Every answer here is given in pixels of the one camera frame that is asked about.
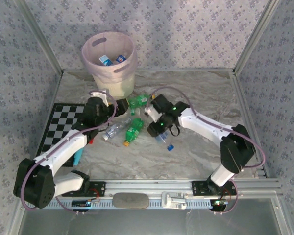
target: metal latch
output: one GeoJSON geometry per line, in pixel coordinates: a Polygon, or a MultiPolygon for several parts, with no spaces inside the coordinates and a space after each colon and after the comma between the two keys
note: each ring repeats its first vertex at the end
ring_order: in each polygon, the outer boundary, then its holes
{"type": "Polygon", "coordinates": [[[163,192],[161,195],[161,205],[164,208],[186,209],[186,198],[184,193],[163,192]]]}

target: red wire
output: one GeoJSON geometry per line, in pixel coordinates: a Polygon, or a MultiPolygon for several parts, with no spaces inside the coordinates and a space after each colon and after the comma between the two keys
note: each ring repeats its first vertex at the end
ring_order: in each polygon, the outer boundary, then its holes
{"type": "Polygon", "coordinates": [[[99,199],[99,192],[98,192],[98,190],[95,189],[95,188],[90,188],[89,190],[90,190],[90,191],[95,191],[95,192],[96,192],[96,198],[95,198],[95,199],[98,199],[98,201],[100,202],[100,199],[99,199]]]}
{"type": "Polygon", "coordinates": [[[226,188],[224,189],[224,191],[227,191],[227,193],[230,195],[230,201],[231,201],[231,199],[232,199],[232,195],[230,194],[230,191],[227,190],[226,188]]]}

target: glass panel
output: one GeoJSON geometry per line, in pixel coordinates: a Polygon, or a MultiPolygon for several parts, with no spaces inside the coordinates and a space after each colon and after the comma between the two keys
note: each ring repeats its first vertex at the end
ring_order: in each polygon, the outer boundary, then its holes
{"type": "Polygon", "coordinates": [[[93,210],[78,215],[65,210],[36,210],[24,214],[19,235],[279,235],[270,199],[239,200],[230,213],[209,210],[93,210]]]}

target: blue object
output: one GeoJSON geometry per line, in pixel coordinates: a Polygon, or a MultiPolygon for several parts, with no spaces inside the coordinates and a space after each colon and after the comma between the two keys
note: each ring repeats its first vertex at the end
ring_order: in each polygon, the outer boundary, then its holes
{"type": "Polygon", "coordinates": [[[167,150],[171,151],[172,149],[174,149],[174,146],[172,144],[169,144],[168,147],[167,147],[167,150]]]}
{"type": "Polygon", "coordinates": [[[122,56],[122,55],[119,55],[117,58],[116,58],[116,61],[118,61],[119,63],[122,63],[123,61],[125,61],[126,58],[125,56],[122,56]]]}
{"type": "Polygon", "coordinates": [[[108,56],[103,55],[102,57],[99,58],[99,60],[103,63],[105,66],[110,66],[113,65],[112,61],[108,58],[108,56]]]}
{"type": "Polygon", "coordinates": [[[84,148],[81,148],[80,150],[76,151],[74,154],[74,162],[73,165],[78,165],[80,158],[82,157],[84,148]]]}

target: wire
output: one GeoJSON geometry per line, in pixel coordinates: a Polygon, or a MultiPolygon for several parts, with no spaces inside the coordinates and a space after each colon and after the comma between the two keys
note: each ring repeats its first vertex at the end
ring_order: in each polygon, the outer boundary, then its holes
{"type": "Polygon", "coordinates": [[[232,195],[231,195],[230,191],[227,190],[226,188],[223,190],[223,194],[222,194],[222,197],[220,198],[220,200],[224,197],[224,195],[225,195],[224,192],[227,192],[227,193],[230,195],[230,201],[231,201],[231,199],[232,199],[232,195]]]}
{"type": "MultiPolygon", "coordinates": [[[[236,131],[234,131],[234,130],[231,130],[231,129],[228,129],[228,128],[224,128],[224,127],[222,127],[222,126],[219,126],[219,125],[217,125],[217,124],[214,124],[214,123],[212,123],[212,122],[209,122],[209,121],[203,119],[200,115],[197,114],[197,112],[196,112],[196,110],[194,109],[193,104],[191,103],[190,99],[189,99],[189,98],[188,98],[188,97],[187,97],[187,96],[186,96],[181,90],[179,90],[178,88],[171,87],[171,86],[162,86],[162,87],[159,87],[158,89],[154,90],[154,91],[151,93],[150,96],[154,95],[157,91],[162,90],[162,89],[172,89],[172,90],[175,90],[175,91],[179,92],[179,93],[180,93],[180,94],[181,94],[181,95],[187,100],[187,102],[188,102],[188,104],[190,105],[190,108],[191,108],[193,114],[195,115],[195,117],[197,117],[197,118],[198,118],[199,120],[201,120],[202,122],[204,122],[204,123],[206,123],[206,124],[208,124],[208,125],[210,125],[210,126],[213,126],[213,127],[217,128],[217,129],[224,130],[224,131],[230,132],[230,133],[232,133],[232,134],[234,134],[234,135],[237,135],[237,136],[239,136],[239,137],[241,137],[241,138],[247,140],[247,141],[250,142],[251,144],[253,144],[256,148],[258,148],[259,151],[260,151],[260,153],[261,153],[261,155],[262,155],[262,160],[261,160],[261,162],[258,163],[258,164],[256,164],[256,165],[245,166],[244,168],[256,168],[256,167],[259,167],[259,166],[261,166],[261,165],[263,165],[263,164],[265,163],[265,161],[266,161],[266,155],[265,155],[264,151],[262,150],[262,148],[261,148],[261,147],[260,147],[255,141],[253,141],[251,138],[249,138],[249,137],[247,137],[247,136],[245,136],[245,135],[243,135],[243,134],[241,134],[241,133],[238,133],[238,132],[236,132],[236,131]]],[[[149,98],[149,99],[148,99],[148,102],[147,102],[147,107],[150,105],[150,100],[151,100],[151,99],[149,98]]]]}
{"type": "MultiPolygon", "coordinates": [[[[34,164],[34,166],[28,171],[28,173],[25,175],[25,178],[23,180],[23,183],[22,183],[22,186],[21,186],[21,193],[20,193],[20,198],[21,198],[21,202],[22,202],[22,205],[25,209],[29,210],[29,211],[32,211],[32,210],[35,210],[36,207],[29,207],[28,205],[26,205],[26,202],[25,202],[25,199],[24,199],[24,191],[25,191],[25,186],[26,186],[26,183],[28,182],[28,179],[30,178],[32,172],[34,171],[34,169],[36,169],[37,166],[39,166],[42,162],[44,162],[47,158],[49,158],[53,153],[55,153],[59,148],[61,148],[64,144],[66,144],[67,142],[69,142],[72,138],[74,138],[75,136],[79,135],[79,134],[83,134],[85,132],[88,132],[88,131],[93,131],[93,130],[97,130],[99,128],[101,128],[102,126],[108,124],[111,122],[112,118],[114,118],[116,112],[117,112],[117,102],[116,100],[107,92],[103,92],[103,91],[97,91],[97,90],[92,90],[89,92],[89,94],[91,93],[94,93],[94,92],[98,92],[98,93],[102,93],[102,94],[105,94],[107,95],[109,98],[112,99],[112,102],[114,104],[114,110],[113,110],[113,114],[112,116],[107,120],[107,122],[99,125],[99,126],[95,126],[95,127],[92,127],[92,128],[88,128],[88,129],[85,129],[85,130],[82,130],[82,131],[79,131],[71,136],[69,136],[68,138],[64,139],[63,142],[61,142],[56,148],[54,148],[50,153],[48,153],[46,155],[45,158],[42,158],[41,160],[39,160],[38,162],[36,162],[34,164]]],[[[60,201],[57,197],[55,197],[55,199],[57,200],[57,202],[60,204],[60,206],[66,210],[69,210],[68,208],[66,208],[60,201]]]]}
{"type": "Polygon", "coordinates": [[[215,213],[219,213],[219,214],[229,213],[229,212],[231,212],[231,211],[236,207],[236,205],[237,205],[237,201],[239,200],[239,192],[238,192],[238,190],[237,190],[237,185],[236,185],[236,183],[235,183],[233,180],[229,180],[229,181],[231,181],[231,182],[234,184],[234,187],[235,187],[235,193],[236,193],[235,202],[234,202],[233,206],[232,206],[230,209],[228,209],[227,211],[223,211],[223,212],[214,211],[215,213]]]}
{"type": "Polygon", "coordinates": [[[172,127],[169,128],[169,131],[171,132],[171,135],[173,135],[174,137],[177,137],[180,134],[180,128],[178,128],[177,125],[175,125],[175,127],[177,128],[177,134],[173,133],[172,127]]]}
{"type": "Polygon", "coordinates": [[[103,130],[100,130],[99,132],[103,132],[103,131],[106,131],[108,128],[109,128],[110,124],[108,123],[108,126],[107,128],[103,129],[103,130]]]}
{"type": "Polygon", "coordinates": [[[99,199],[99,192],[98,192],[98,190],[95,189],[95,188],[91,188],[91,189],[89,189],[89,190],[90,190],[90,191],[95,191],[95,192],[96,192],[96,198],[91,199],[91,201],[92,201],[92,200],[96,200],[96,199],[98,199],[98,202],[100,202],[100,199],[99,199]]]}

